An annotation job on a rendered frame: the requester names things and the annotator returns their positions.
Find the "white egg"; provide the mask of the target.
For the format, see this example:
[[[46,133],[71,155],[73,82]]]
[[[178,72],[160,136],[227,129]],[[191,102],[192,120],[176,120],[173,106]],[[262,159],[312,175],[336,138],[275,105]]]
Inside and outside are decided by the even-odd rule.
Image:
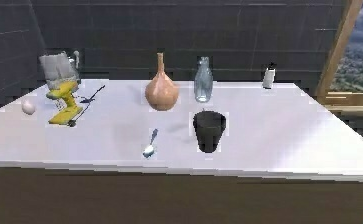
[[[21,104],[22,111],[27,115],[33,115],[36,111],[36,107],[28,100],[25,100]]]

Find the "pink round long-necked vase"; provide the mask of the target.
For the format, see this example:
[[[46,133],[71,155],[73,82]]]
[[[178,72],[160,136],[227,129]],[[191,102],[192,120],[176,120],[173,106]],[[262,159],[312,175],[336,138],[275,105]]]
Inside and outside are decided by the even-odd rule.
[[[179,97],[179,87],[165,72],[164,54],[157,54],[157,73],[145,88],[148,104],[157,111],[172,109]]]

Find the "yellow blender with clear jug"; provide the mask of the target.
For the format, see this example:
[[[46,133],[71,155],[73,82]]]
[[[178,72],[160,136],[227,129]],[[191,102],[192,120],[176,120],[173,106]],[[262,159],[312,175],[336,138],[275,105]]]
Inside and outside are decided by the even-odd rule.
[[[78,106],[73,94],[78,90],[81,78],[78,72],[79,52],[74,57],[65,51],[58,54],[46,54],[39,57],[46,84],[49,91],[48,99],[54,100],[59,112],[49,121],[49,124],[68,125],[83,108]]]

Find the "black cup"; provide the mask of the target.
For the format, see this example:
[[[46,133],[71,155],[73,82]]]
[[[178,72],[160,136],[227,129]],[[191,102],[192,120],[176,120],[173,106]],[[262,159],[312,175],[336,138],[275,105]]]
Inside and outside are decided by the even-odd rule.
[[[226,117],[219,112],[203,110],[194,115],[193,127],[199,149],[213,153],[226,129]]]

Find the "white bottle with black cap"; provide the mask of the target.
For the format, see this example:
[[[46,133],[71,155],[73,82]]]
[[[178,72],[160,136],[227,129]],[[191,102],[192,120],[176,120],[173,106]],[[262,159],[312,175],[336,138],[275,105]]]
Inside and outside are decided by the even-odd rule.
[[[272,88],[275,75],[276,75],[276,64],[271,62],[264,72],[264,77],[262,82],[262,87],[264,89]]]

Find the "white-topped brown counter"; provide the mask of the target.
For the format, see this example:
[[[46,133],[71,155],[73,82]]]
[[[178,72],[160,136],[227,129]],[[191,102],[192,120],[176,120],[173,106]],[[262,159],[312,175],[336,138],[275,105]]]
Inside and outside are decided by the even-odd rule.
[[[0,224],[363,224],[363,138],[292,84],[219,83],[218,149],[199,150],[188,83],[168,112],[140,81],[86,80],[75,127],[0,109]],[[154,153],[143,156],[154,129]]]

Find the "silver spoon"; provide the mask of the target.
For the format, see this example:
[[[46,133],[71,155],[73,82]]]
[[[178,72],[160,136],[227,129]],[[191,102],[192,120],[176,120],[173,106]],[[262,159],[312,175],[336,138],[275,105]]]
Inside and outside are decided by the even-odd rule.
[[[143,156],[145,158],[149,158],[154,153],[153,142],[154,142],[155,138],[157,137],[157,134],[158,134],[158,130],[154,129],[152,132],[152,135],[151,135],[149,145],[143,150]]]

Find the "clear glass bottle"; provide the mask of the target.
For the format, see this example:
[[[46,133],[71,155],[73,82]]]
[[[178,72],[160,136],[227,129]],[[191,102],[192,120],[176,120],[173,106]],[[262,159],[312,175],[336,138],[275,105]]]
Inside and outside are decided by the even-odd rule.
[[[207,103],[212,95],[213,75],[210,69],[209,58],[201,57],[194,79],[194,95],[197,102]]]

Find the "wooden-framed window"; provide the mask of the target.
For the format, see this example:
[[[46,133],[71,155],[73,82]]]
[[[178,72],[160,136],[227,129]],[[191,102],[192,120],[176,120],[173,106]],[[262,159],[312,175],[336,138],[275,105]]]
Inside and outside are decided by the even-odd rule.
[[[315,96],[333,113],[363,116],[363,0],[347,0]]]

